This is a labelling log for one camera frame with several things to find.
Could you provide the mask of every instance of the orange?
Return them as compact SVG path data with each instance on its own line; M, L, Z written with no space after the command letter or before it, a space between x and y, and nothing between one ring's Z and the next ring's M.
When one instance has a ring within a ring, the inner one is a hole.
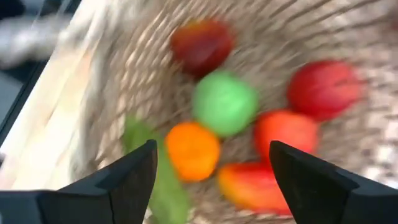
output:
M220 140L196 122L174 126L166 136L169 158L180 178L196 182L208 178L221 154Z

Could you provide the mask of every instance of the green vegetable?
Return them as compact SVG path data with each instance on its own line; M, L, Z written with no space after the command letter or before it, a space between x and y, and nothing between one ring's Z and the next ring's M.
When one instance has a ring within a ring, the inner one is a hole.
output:
M125 153L135 150L149 139L156 140L158 147L156 180L149 200L154 220L158 224L185 224L191 203L170 163L164 139L146 123L128 116L123 134Z

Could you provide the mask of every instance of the green ball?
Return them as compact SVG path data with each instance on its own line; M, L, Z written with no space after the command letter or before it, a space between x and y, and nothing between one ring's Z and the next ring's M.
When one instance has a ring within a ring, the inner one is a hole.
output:
M193 96L193 115L220 137L241 132L254 119L259 97L231 72L215 71L203 78Z

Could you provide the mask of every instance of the red and yellow fruit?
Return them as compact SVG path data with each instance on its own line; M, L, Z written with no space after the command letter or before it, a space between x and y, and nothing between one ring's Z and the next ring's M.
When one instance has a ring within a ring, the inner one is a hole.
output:
M321 60L304 65L294 74L287 98L295 111L324 121L339 116L360 99L362 91L350 64Z
M229 164L217 178L222 194L238 208L291 215L273 172L263 163Z
M258 116L254 124L254 145L270 166L269 146L277 140L309 154L318 145L318 124L310 117L289 110L274 110Z
M182 63L184 72L202 78L226 60L233 38L226 24L208 19L177 28L170 44L174 59Z

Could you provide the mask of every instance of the wicker basket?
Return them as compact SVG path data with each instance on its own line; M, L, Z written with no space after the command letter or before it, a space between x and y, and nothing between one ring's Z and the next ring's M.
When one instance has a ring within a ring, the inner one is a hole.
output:
M135 23L117 20L96 52L93 91L88 97L82 150L75 178L121 156L126 114L146 119L165 134L191 119L195 84L170 63L172 31L189 21L215 16L230 24L237 44L223 67L256 87L261 110L285 106L285 83L293 71L320 58L358 66L366 98L339 119L323 124L320 155L345 169L398 187L397 35L388 0L152 0L123 1L139 12ZM251 130L223 141L219 164L255 158ZM225 201L214 178L187 186L195 202L191 222L294 223L272 214L238 211Z

